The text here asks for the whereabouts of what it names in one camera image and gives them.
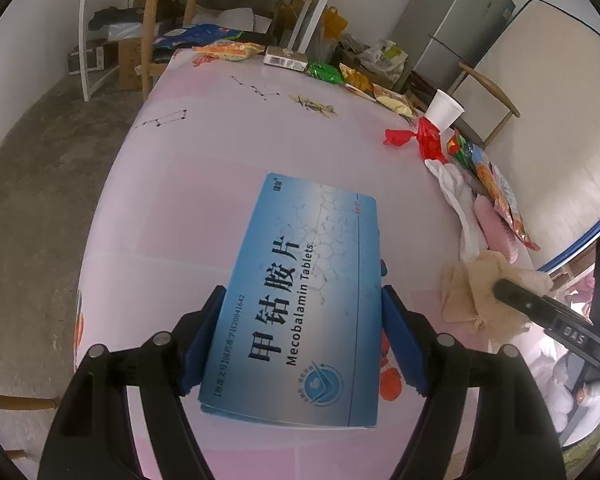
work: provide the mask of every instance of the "concrete floor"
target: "concrete floor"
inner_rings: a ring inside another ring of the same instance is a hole
[[[60,396],[73,373],[75,294],[100,191],[142,105],[114,84],[52,89],[0,148],[0,394]],[[35,478],[54,412],[0,411],[0,442]]]

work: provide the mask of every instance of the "tabletop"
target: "tabletop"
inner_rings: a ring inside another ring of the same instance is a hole
[[[273,171],[376,198],[385,283],[435,330],[472,348],[486,342],[469,326],[442,320],[440,277],[458,261],[460,224],[416,142],[383,145],[400,116],[343,87],[266,66],[262,57],[195,66],[179,51],[120,149],[96,209],[80,274],[89,346],[139,346],[199,310],[228,283],[251,211]],[[331,105],[308,109],[298,95]],[[397,366],[390,353],[389,366]],[[379,399],[378,425],[355,430],[292,430],[200,411],[198,389],[184,410],[216,479],[389,478],[424,400],[404,383]],[[457,449],[469,443],[476,396],[469,394]],[[138,391],[130,414],[144,474],[159,478]]]

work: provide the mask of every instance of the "green plastic wrapper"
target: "green plastic wrapper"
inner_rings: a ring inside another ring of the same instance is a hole
[[[327,83],[341,84],[342,76],[338,69],[326,63],[309,63],[305,72],[311,77],[326,81]]]

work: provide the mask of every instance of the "wooden chair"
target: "wooden chair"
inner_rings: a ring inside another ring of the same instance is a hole
[[[493,131],[489,134],[489,136],[486,139],[484,139],[484,147],[486,148],[491,142],[493,142],[493,139],[497,137],[497,135],[503,129],[504,125],[507,124],[507,121],[509,121],[509,119],[512,116],[516,116],[517,118],[520,117],[520,112],[513,105],[513,103],[507,97],[507,95],[502,91],[502,89],[498,85],[496,85],[496,83],[494,83],[491,79],[489,79],[486,76],[483,76],[480,72],[476,72],[473,68],[471,68],[468,65],[465,65],[462,61],[458,63],[458,66],[460,67],[460,70],[462,70],[462,72],[456,78],[453,84],[449,87],[449,90],[446,92],[447,94],[452,95],[453,92],[455,92],[456,89],[458,89],[460,83],[464,81],[464,78],[467,75],[470,75],[478,83],[480,83],[487,92],[489,92],[492,96],[494,96],[498,101],[500,101],[509,109],[507,115],[504,116],[503,120],[501,120],[498,123],[498,125],[493,129]]]
[[[0,395],[0,410],[51,410],[58,403],[55,399],[31,399],[29,397],[8,397]],[[5,450],[0,444],[0,480],[26,480],[26,477],[13,464],[12,460],[26,458],[23,449]]]
[[[142,67],[142,97],[149,97],[152,88],[152,77],[162,75],[167,68],[165,63],[153,63],[155,13],[158,0],[146,0],[144,17],[142,19],[141,67]],[[183,23],[190,23],[196,11],[196,0],[187,0],[184,10]]]

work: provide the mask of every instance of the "blue circular logo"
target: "blue circular logo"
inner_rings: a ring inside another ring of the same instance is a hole
[[[299,383],[300,397],[314,406],[329,406],[342,394],[342,376],[326,364],[312,363],[300,374]]]

